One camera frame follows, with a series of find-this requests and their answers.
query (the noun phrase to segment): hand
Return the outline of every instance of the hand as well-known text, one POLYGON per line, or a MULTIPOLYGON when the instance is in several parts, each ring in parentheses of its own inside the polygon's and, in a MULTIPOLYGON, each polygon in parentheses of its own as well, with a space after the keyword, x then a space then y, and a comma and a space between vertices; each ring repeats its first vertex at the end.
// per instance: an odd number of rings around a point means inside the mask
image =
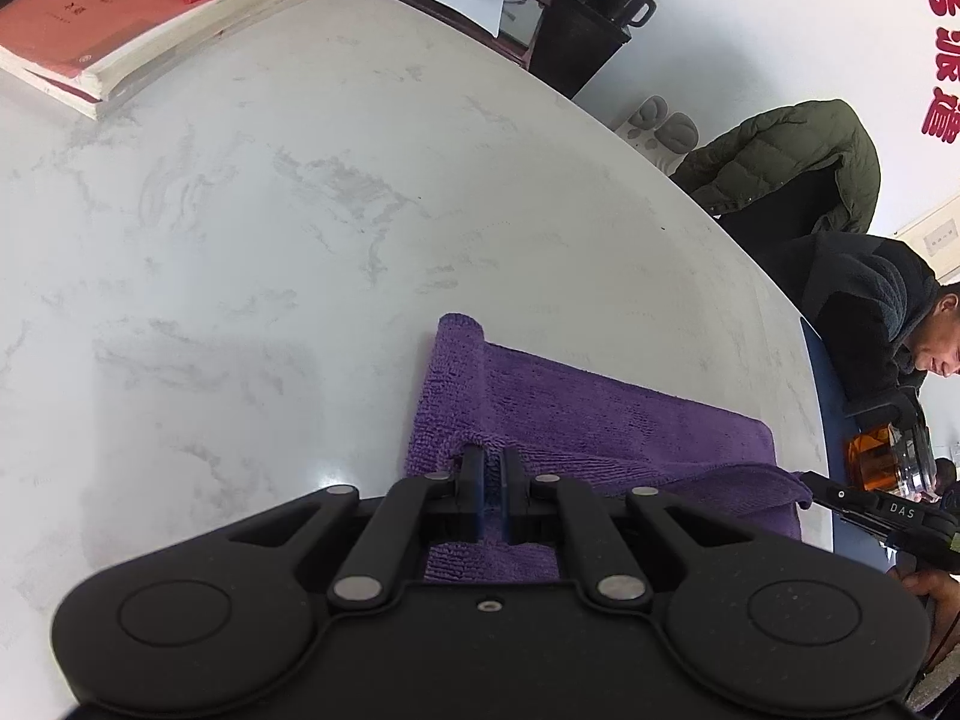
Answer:
MULTIPOLYGON (((896 573, 896 568, 891 568, 887 573, 896 579, 901 579, 896 573)), ((960 613, 960 584, 946 571, 934 569, 910 574, 902 579, 902 583, 907 592, 917 596, 929 595, 937 602, 937 613, 933 618, 933 631, 930 634, 930 648, 926 651, 926 659, 929 661, 939 647, 937 658, 928 666, 928 669, 933 669, 950 654, 957 642, 960 642, 960 622, 958 622, 953 626, 949 639, 942 647, 940 646, 957 613, 960 613)))

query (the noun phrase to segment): man's ear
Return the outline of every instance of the man's ear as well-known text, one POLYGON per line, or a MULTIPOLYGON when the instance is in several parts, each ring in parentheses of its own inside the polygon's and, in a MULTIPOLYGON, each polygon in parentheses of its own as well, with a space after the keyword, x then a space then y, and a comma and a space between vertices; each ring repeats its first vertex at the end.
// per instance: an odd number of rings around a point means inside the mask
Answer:
POLYGON ((947 293, 937 301, 937 308, 941 311, 956 311, 958 306, 960 298, 957 298, 957 293, 947 293))

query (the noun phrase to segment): olive green puffer jacket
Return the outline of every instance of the olive green puffer jacket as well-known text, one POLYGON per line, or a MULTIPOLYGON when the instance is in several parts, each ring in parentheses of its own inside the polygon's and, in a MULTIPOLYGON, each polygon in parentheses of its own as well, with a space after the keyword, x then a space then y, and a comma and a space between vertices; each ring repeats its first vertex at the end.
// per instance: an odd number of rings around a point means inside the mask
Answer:
POLYGON ((691 151, 672 176, 712 215, 746 208, 806 170, 837 163, 843 205, 822 215, 811 232, 867 232, 880 192, 874 142, 843 100, 808 100, 747 119, 691 151))

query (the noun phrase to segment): folded purple cloth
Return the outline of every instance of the folded purple cloth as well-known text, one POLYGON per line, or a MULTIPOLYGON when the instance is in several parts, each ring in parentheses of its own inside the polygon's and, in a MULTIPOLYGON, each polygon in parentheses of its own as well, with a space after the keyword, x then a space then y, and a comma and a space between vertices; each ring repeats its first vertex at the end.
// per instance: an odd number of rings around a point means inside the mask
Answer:
MULTIPOLYGON (((447 469, 461 447, 488 450, 488 497, 496 494, 499 453, 517 447, 529 474, 553 472, 589 482, 597 493, 637 485, 664 488, 718 512, 792 538, 795 504, 810 492, 776 467, 762 422, 486 343, 470 317, 440 319, 406 473, 447 469)), ((488 522, 478 544, 431 550, 434 581, 550 581, 551 549, 507 546, 488 522)))

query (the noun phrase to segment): amber liquid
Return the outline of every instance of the amber liquid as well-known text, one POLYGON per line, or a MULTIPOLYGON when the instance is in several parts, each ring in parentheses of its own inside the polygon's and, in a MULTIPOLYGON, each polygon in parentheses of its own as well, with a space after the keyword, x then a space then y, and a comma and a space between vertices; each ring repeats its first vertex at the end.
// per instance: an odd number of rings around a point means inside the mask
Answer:
POLYGON ((862 433, 847 444, 847 474, 861 490, 896 493, 896 455, 889 425, 862 433))

